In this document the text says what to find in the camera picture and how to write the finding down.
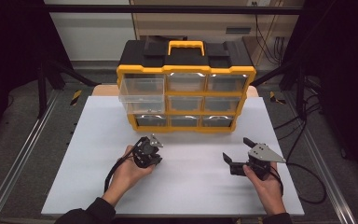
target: white wall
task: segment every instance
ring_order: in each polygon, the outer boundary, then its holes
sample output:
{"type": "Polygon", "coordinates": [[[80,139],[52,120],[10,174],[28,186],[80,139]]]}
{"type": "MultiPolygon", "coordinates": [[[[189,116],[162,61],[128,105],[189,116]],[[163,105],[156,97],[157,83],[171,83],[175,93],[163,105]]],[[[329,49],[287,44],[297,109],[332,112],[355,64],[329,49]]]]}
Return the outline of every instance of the white wall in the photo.
{"type": "MultiPolygon", "coordinates": [[[[128,5],[129,0],[45,0],[46,4],[128,5]]],[[[135,39],[130,13],[50,13],[71,61],[118,61],[135,39]]]]}

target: clear plastic drawer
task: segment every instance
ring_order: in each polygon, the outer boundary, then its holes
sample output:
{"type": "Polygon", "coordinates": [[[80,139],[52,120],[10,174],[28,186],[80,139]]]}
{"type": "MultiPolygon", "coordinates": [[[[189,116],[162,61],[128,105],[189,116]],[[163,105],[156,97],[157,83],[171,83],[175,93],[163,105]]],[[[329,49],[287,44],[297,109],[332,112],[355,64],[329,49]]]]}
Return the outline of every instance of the clear plastic drawer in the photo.
{"type": "Polygon", "coordinates": [[[240,97],[205,97],[205,111],[235,112],[240,97]]]}
{"type": "Polygon", "coordinates": [[[167,75],[168,91],[203,91],[205,79],[201,73],[171,73],[167,75]]]}
{"type": "Polygon", "coordinates": [[[168,96],[170,110],[201,110],[202,96],[168,96]]]}
{"type": "Polygon", "coordinates": [[[243,91],[246,75],[209,75],[208,91],[243,91]]]}
{"type": "Polygon", "coordinates": [[[230,127],[233,116],[202,116],[202,126],[203,127],[230,127]]]}
{"type": "Polygon", "coordinates": [[[164,113],[164,78],[124,78],[118,100],[128,114],[164,113]]]}
{"type": "Polygon", "coordinates": [[[164,115],[135,115],[138,126],[167,126],[167,119],[164,115]]]}
{"type": "Polygon", "coordinates": [[[194,115],[172,115],[170,116],[173,127],[198,127],[200,116],[194,115]]]}

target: gray floor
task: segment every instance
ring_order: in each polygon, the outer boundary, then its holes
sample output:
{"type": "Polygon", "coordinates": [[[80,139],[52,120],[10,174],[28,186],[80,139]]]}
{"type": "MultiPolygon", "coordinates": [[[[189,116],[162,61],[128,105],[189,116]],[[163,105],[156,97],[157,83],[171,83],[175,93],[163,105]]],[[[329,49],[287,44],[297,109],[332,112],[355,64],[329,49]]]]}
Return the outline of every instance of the gray floor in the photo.
{"type": "MultiPolygon", "coordinates": [[[[94,81],[116,82],[116,77],[109,70],[92,72],[91,75],[87,71],[79,72],[94,81]]],[[[76,128],[87,96],[92,93],[91,87],[78,83],[69,77],[65,77],[65,80],[67,82],[66,87],[63,91],[58,91],[57,104],[53,108],[43,132],[37,139],[34,150],[23,167],[21,176],[2,208],[0,223],[52,222],[52,218],[42,217],[40,212],[60,167],[65,150],[71,141],[72,132],[76,128]],[[75,91],[78,90],[82,90],[82,93],[77,104],[70,105],[75,91]]],[[[274,78],[257,88],[259,95],[265,100],[274,127],[295,116],[289,104],[271,102],[269,99],[271,91],[275,93],[277,99],[286,100],[286,102],[289,102],[290,96],[294,94],[293,91],[279,91],[278,81],[278,78],[274,78]]],[[[306,91],[306,94],[309,96],[312,93],[306,91]]],[[[5,112],[0,123],[0,186],[32,130],[38,113],[36,82],[19,87],[10,95],[9,101],[13,99],[13,103],[5,112]]],[[[310,99],[309,105],[317,102],[317,98],[313,97],[310,99]]],[[[338,191],[342,193],[356,223],[358,223],[358,164],[356,161],[342,159],[339,144],[332,135],[323,114],[319,112],[320,110],[317,110],[308,115],[307,129],[333,174],[338,185],[338,191]]],[[[296,129],[297,126],[298,122],[295,121],[276,132],[278,138],[293,132],[280,140],[281,149],[285,156],[287,156],[299,134],[300,129],[296,129]]],[[[300,138],[290,162],[306,166],[317,173],[306,140],[305,136],[300,138]]],[[[321,199],[323,196],[321,185],[312,175],[294,166],[289,166],[289,170],[300,197],[310,201],[321,199]]],[[[295,223],[341,223],[335,206],[331,202],[330,198],[327,198],[321,204],[302,202],[305,216],[294,217],[295,223]]],[[[242,223],[258,223],[257,217],[245,218],[242,223]]]]}

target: yellow storage box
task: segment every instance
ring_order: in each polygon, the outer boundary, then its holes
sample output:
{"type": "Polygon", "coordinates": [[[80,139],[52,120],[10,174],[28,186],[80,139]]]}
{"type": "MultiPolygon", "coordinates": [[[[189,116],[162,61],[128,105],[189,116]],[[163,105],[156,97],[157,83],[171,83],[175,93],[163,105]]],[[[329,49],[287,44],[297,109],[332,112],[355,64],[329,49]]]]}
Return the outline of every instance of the yellow storage box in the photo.
{"type": "Polygon", "coordinates": [[[240,41],[130,40],[117,68],[118,99],[137,132],[229,133],[255,73],[240,41]]]}

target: black sleeve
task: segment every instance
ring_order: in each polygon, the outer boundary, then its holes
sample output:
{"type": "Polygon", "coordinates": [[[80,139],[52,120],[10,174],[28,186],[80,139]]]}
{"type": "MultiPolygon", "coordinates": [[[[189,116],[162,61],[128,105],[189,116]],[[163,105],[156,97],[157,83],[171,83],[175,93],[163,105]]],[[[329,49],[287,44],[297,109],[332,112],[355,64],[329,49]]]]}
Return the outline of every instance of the black sleeve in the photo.
{"type": "Polygon", "coordinates": [[[58,218],[55,224],[110,224],[115,214],[116,210],[110,203],[97,198],[86,210],[71,210],[58,218]]]}
{"type": "Polygon", "coordinates": [[[263,219],[264,224],[292,224],[292,219],[288,213],[266,217],[263,219]]]}

